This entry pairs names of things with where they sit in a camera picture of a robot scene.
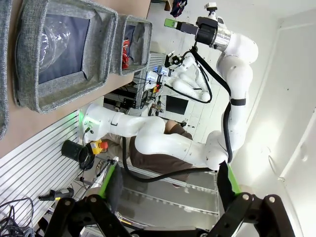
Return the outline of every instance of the bolt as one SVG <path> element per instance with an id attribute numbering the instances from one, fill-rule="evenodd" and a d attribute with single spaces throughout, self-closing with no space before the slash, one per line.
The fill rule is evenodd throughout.
<path id="1" fill-rule="evenodd" d="M 273 203 L 276 201 L 276 199 L 274 197 L 269 197 L 269 201 Z"/>
<path id="2" fill-rule="evenodd" d="M 242 195 L 242 198 L 245 200 L 249 200 L 249 196 L 247 194 Z"/>

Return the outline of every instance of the brown table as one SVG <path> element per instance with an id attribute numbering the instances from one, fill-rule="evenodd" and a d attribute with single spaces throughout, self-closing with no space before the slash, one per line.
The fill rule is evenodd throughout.
<path id="1" fill-rule="evenodd" d="M 138 17 L 147 17 L 150 0 L 95 0 L 116 10 L 118 13 L 131 14 Z M 72 111 L 84 106 L 85 104 L 103 96 L 132 81 L 133 75 L 120 77 L 110 74 L 104 87 L 86 95 L 77 100 L 60 107 L 48 114 L 39 114 L 28 108 L 21 108 L 15 105 L 12 91 L 13 77 L 13 58 L 12 50 L 15 45 L 14 26 L 17 20 L 18 12 L 21 7 L 21 0 L 13 0 L 11 22 L 8 40 L 8 103 L 9 103 L 9 127 L 0 141 L 0 158 L 12 151 L 29 138 L 58 121 L 62 117 L 70 114 Z"/>

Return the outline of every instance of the gray fabric bin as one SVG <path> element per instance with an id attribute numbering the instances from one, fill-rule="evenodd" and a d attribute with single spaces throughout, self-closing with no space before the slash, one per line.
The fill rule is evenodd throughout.
<path id="1" fill-rule="evenodd" d="M 81 71 L 39 83 L 41 37 L 47 14 L 89 19 L 89 25 Z M 116 11 L 89 0 L 24 0 L 15 53 L 17 104 L 47 113 L 104 86 L 117 23 Z"/>
<path id="2" fill-rule="evenodd" d="M 0 1 L 0 140 L 9 123 L 6 71 L 11 8 L 12 0 Z"/>
<path id="3" fill-rule="evenodd" d="M 129 25 L 135 26 L 133 37 L 130 42 L 130 55 L 131 53 L 135 55 L 136 60 L 129 63 L 127 69 L 122 69 L 125 30 L 126 26 Z M 115 43 L 111 58 L 111 73 L 125 76 L 147 67 L 152 40 L 152 29 L 152 23 L 144 18 L 138 18 L 132 15 L 118 15 L 118 27 L 115 34 Z"/>

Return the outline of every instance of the person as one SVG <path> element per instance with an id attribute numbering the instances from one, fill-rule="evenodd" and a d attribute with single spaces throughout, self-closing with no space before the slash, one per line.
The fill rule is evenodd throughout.
<path id="1" fill-rule="evenodd" d="M 187 137 L 192 140 L 192 135 L 186 132 L 180 124 L 173 120 L 168 120 L 165 126 L 165 134 L 177 133 L 184 137 Z M 184 162 L 180 159 L 177 159 L 173 156 L 164 155 L 164 154 L 153 154 L 153 155 L 144 155 L 137 151 L 135 147 L 136 136 L 126 138 L 126 159 L 127 164 L 133 165 L 134 167 L 151 170 L 159 174 L 166 174 L 178 170 L 190 169 L 192 164 Z M 118 157 L 119 161 L 122 161 L 123 156 L 123 144 L 122 137 L 114 135 L 111 133 L 106 134 L 102 141 L 108 142 L 108 150 L 105 153 L 98 155 L 99 157 L 114 158 Z M 185 182 L 188 178 L 188 174 L 174 176 L 172 178 Z"/>

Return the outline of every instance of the black cylinder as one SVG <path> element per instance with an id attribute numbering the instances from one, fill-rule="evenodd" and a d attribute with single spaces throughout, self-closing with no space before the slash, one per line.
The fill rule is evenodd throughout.
<path id="1" fill-rule="evenodd" d="M 88 156 L 88 147 L 84 147 L 76 142 L 66 140 L 61 148 L 61 154 L 79 163 L 85 161 Z"/>

